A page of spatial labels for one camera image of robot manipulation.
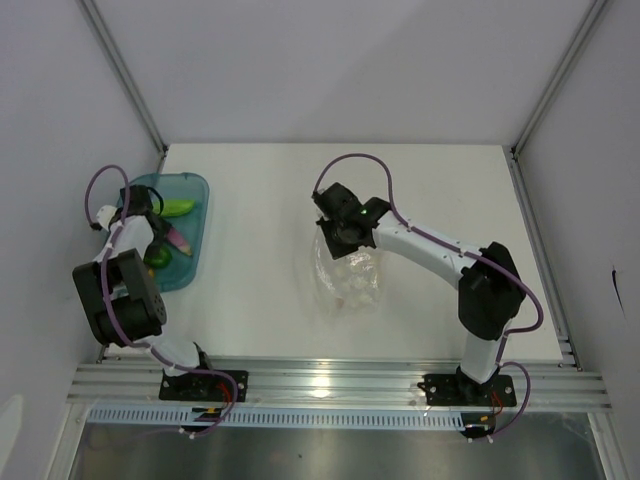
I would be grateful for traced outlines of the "light green pepper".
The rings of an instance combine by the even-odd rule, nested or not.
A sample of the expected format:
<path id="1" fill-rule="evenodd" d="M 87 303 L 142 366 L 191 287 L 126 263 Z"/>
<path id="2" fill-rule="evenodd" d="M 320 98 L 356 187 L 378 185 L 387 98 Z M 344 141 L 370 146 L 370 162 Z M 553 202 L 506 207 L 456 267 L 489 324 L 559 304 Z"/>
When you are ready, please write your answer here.
<path id="1" fill-rule="evenodd" d="M 167 199 L 163 202 L 156 201 L 152 204 L 154 214 L 162 218 L 176 218 L 188 215 L 196 206 L 196 202 L 190 199 Z"/>

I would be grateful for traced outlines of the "clear dotted zip top bag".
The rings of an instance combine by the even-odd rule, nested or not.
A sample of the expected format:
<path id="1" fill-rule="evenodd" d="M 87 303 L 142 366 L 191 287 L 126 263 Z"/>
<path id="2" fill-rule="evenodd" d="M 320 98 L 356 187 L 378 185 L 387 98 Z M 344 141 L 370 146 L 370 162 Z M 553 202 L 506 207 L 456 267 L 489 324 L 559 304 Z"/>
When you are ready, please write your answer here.
<path id="1" fill-rule="evenodd" d="M 375 311 L 382 296 L 384 259 L 382 253 L 365 247 L 335 260 L 324 235 L 317 229 L 311 270 L 319 307 L 332 317 Z"/>

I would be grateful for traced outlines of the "purple eggplant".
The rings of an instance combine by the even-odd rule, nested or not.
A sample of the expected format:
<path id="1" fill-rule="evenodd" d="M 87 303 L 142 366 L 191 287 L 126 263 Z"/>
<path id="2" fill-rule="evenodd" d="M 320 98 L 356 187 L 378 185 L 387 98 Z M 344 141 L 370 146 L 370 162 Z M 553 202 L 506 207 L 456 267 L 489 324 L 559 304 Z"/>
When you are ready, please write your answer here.
<path id="1" fill-rule="evenodd" d="M 182 233 L 173 225 L 169 225 L 166 233 L 166 242 L 176 248 L 183 255 L 191 257 L 193 250 L 190 243 L 182 235 Z"/>

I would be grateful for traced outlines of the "green bell pepper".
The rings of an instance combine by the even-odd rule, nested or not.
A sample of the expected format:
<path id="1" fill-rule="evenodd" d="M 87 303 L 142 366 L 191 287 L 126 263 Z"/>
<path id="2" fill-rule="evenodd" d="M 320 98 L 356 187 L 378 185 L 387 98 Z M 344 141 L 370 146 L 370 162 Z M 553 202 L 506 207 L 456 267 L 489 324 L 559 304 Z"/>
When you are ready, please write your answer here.
<path id="1" fill-rule="evenodd" d="M 164 269 L 171 261 L 172 254 L 166 245 L 149 246 L 143 258 L 143 262 L 151 269 Z"/>

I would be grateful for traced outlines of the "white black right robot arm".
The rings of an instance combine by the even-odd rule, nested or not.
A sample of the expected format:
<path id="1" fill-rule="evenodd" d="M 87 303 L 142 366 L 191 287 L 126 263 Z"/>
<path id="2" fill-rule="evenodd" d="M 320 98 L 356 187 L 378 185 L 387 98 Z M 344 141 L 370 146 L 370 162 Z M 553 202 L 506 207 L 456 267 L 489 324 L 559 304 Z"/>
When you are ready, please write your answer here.
<path id="1" fill-rule="evenodd" d="M 333 259 L 365 247 L 378 249 L 430 271 L 457 291 L 458 319 L 467 338 L 456 389 L 472 404 L 489 396 L 501 338 L 525 298 L 509 250 L 493 242 L 463 251 L 461 244 L 436 232 L 417 233 L 398 220 L 388 201 L 373 197 L 362 203 L 340 183 L 314 192 L 312 199 Z"/>

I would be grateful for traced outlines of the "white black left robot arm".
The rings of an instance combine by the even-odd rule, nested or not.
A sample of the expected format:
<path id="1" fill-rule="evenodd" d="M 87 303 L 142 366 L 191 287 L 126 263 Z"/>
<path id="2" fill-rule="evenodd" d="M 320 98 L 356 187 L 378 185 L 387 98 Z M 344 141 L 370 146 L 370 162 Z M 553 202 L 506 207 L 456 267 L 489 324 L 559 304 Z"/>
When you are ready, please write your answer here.
<path id="1" fill-rule="evenodd" d="M 88 216 L 90 227 L 104 231 L 106 240 L 93 260 L 74 268 L 72 278 L 98 343 L 144 351 L 168 376 L 183 376 L 182 388 L 192 398 L 204 400 L 215 392 L 217 376 L 196 342 L 165 330 L 165 303 L 145 262 L 169 233 L 168 222 L 154 209 L 154 193 L 144 185 L 125 187 L 119 207 L 104 205 Z"/>

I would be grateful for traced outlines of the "teal plastic bin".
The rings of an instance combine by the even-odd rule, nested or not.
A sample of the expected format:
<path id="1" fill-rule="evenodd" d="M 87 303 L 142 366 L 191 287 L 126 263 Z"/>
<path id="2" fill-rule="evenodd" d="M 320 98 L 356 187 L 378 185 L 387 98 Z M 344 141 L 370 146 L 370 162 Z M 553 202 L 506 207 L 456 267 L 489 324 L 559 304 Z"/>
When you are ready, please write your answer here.
<path id="1" fill-rule="evenodd" d="M 190 243 L 193 255 L 188 257 L 171 246 L 166 240 L 161 245 L 166 245 L 172 254 L 172 261 L 164 269 L 153 269 L 152 279 L 158 290 L 162 293 L 180 290 L 188 286 L 195 278 L 205 223 L 209 205 L 209 185 L 200 175 L 190 172 L 178 174 L 148 174 L 132 180 L 128 186 L 146 185 L 155 188 L 164 200 L 190 199 L 196 202 L 194 210 L 188 215 L 176 218 L 164 218 L 169 225 L 175 226 Z M 152 245 L 153 232 L 144 216 L 127 216 L 129 199 L 125 204 L 120 200 L 117 208 L 121 210 L 120 222 L 111 228 L 114 231 L 119 224 L 124 228 L 112 241 L 116 254 L 134 249 L 143 260 L 145 252 Z"/>

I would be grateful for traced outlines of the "left aluminium corner post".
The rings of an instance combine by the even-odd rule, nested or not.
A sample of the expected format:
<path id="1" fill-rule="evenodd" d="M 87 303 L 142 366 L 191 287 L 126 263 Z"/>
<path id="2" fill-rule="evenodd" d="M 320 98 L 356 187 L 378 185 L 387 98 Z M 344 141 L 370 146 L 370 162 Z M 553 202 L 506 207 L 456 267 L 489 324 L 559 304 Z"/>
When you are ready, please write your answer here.
<path id="1" fill-rule="evenodd" d="M 163 158 L 168 145 L 149 110 L 119 45 L 109 28 L 97 1 L 78 0 L 76 4 L 92 32 L 124 96 L 158 155 Z"/>

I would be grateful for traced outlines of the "aluminium corner post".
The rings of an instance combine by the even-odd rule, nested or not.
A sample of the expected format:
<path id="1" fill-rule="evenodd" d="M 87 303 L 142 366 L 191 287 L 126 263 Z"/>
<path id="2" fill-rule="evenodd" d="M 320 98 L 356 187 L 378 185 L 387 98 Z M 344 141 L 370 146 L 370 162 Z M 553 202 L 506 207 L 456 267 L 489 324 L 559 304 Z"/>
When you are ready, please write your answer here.
<path id="1" fill-rule="evenodd" d="M 149 110 L 119 45 L 109 28 L 97 1 L 78 0 L 76 4 L 92 32 L 124 96 L 158 155 L 163 158 L 168 145 Z"/>
<path id="2" fill-rule="evenodd" d="M 511 155 L 515 160 L 519 159 L 527 144 L 541 126 L 612 4 L 613 1 L 609 0 L 589 2 L 585 13 L 582 15 L 559 61 L 548 78 L 541 95 L 531 113 L 527 116 L 510 149 Z"/>

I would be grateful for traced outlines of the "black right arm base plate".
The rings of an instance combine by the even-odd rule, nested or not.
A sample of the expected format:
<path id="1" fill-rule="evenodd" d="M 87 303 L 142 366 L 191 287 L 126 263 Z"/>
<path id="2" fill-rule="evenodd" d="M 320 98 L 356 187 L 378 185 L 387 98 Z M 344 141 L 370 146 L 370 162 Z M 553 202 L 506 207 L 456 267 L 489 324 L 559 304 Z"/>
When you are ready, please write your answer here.
<path id="1" fill-rule="evenodd" d="M 453 374 L 425 374 L 417 383 L 426 404 L 438 407 L 515 407 L 517 398 L 509 375 L 494 373 L 485 383 L 477 383 L 460 370 Z"/>

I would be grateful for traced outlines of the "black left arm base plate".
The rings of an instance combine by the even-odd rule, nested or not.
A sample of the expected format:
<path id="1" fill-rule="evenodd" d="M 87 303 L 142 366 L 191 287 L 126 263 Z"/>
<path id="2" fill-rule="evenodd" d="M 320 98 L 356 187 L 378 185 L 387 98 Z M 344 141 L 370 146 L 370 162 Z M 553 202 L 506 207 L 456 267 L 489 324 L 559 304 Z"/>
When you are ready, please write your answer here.
<path id="1" fill-rule="evenodd" d="M 230 402 L 232 382 L 226 377 L 185 373 L 180 376 L 163 375 L 158 397 L 176 402 Z"/>

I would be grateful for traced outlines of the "aluminium front rail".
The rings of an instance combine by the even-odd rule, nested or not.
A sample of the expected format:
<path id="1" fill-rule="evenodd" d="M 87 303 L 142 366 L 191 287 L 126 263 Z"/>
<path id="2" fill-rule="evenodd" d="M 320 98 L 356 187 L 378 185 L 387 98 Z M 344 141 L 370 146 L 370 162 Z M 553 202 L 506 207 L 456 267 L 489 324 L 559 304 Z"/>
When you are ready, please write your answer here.
<path id="1" fill-rule="evenodd" d="M 360 361 L 215 357 L 220 370 L 249 374 L 246 405 L 274 408 L 408 410 L 423 408 L 417 387 L 426 374 L 450 373 L 446 361 Z M 531 412 L 608 413 L 612 409 L 599 373 L 566 366 L 534 364 L 525 373 L 505 368 L 516 396 Z M 70 403 L 156 404 L 160 366 L 143 356 L 109 356 L 77 367 L 67 394 Z"/>

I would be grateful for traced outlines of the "right aluminium corner post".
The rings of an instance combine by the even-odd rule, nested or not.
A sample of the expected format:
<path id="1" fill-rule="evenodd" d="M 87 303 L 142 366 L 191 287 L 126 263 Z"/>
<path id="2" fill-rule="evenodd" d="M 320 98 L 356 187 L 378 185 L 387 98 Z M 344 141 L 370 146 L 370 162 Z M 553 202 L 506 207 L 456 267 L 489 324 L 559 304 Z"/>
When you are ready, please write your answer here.
<path id="1" fill-rule="evenodd" d="M 510 149 L 511 155 L 515 160 L 519 159 L 527 144 L 541 126 L 612 4 L 613 1 L 609 0 L 589 2 L 585 13 L 582 15 L 559 61 L 548 78 L 541 95 L 531 113 L 527 116 Z"/>

